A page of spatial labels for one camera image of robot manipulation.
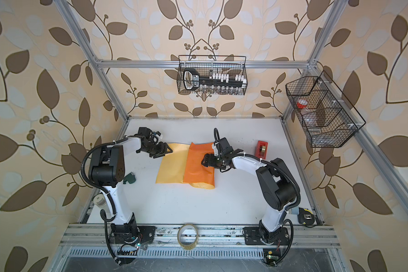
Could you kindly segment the yellow orange wrapping paper sheet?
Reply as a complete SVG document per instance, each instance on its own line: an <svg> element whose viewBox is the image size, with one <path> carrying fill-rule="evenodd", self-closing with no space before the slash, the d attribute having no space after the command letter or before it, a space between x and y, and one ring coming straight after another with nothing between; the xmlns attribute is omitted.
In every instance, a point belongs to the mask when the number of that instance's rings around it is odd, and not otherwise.
<svg viewBox="0 0 408 272"><path fill-rule="evenodd" d="M173 153L162 159L157 184L189 184L192 187L212 190L215 188L215 169L204 167L201 162L206 154L214 154L212 143L170 143Z"/></svg>

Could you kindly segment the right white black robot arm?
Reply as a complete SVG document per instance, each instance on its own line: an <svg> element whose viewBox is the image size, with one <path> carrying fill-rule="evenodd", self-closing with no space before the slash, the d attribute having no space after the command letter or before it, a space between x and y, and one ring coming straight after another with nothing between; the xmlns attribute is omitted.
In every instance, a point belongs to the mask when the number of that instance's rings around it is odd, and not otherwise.
<svg viewBox="0 0 408 272"><path fill-rule="evenodd" d="M241 149L235 150L226 138L219 136L218 129L214 129L214 139L214 152L206 154L201 164L222 173L242 170L257 178L267 207L258 226L243 228L243 236L246 245L269 245L276 249L285 245L283 252L264 254L264 263L276 267L287 256L294 239L294 224L286 216L300 204L299 185L282 159L267 161Z"/></svg>

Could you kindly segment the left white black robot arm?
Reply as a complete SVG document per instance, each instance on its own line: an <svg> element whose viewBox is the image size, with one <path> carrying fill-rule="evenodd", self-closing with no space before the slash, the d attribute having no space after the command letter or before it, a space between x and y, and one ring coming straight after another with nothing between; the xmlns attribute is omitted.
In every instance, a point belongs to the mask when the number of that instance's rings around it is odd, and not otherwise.
<svg viewBox="0 0 408 272"><path fill-rule="evenodd" d="M162 142L161 137L158 131L140 127L133 136L93 147L82 159L83 181L100 190L107 202L110 216L102 209L100 217L104 222L107 249L119 266L125 264L121 256L125 246L138 250L141 245L154 241L156 231L155 226L139 226L128 205L124 180L130 173L126 171L125 155L147 153L157 159L172 154L172 148Z"/></svg>

